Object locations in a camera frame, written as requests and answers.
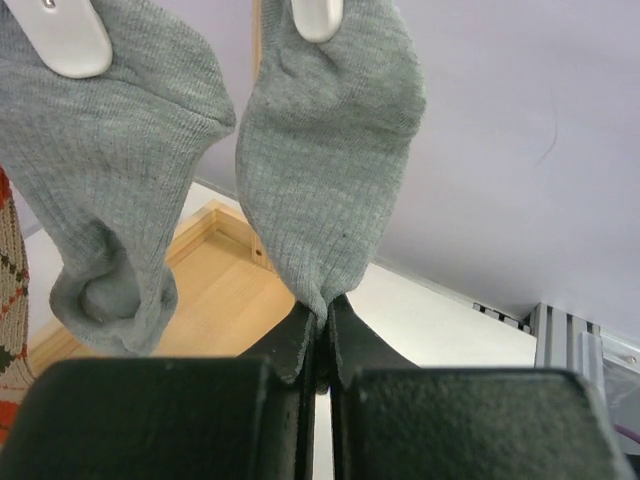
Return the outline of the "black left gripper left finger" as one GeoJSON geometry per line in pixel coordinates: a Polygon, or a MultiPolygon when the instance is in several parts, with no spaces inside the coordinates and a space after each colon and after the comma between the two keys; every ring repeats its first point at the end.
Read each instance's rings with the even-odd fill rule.
{"type": "Polygon", "coordinates": [[[76,358],[29,390],[5,479],[308,479],[316,320],[303,305],[235,358],[76,358]]]}

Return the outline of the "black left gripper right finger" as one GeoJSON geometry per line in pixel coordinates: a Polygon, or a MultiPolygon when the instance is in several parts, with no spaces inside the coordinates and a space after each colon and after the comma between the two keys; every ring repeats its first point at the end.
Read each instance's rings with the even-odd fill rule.
{"type": "Polygon", "coordinates": [[[338,479],[631,479],[597,391],[558,369],[424,368],[346,297],[327,320],[338,479]]]}

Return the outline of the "grey sock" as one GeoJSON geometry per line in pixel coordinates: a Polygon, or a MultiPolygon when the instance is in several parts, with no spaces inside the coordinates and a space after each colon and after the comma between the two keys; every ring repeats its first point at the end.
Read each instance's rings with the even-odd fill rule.
{"type": "Polygon", "coordinates": [[[196,166],[235,126],[210,44],[149,1],[94,5],[109,70],[62,77],[1,12],[1,164],[58,249],[56,318],[91,348],[154,350],[177,304],[167,250],[196,166]]]}
{"type": "Polygon", "coordinates": [[[319,322],[375,256],[426,107],[423,70],[391,1],[348,1],[330,40],[266,1],[262,59],[236,146],[241,208],[276,272],[319,322]]]}

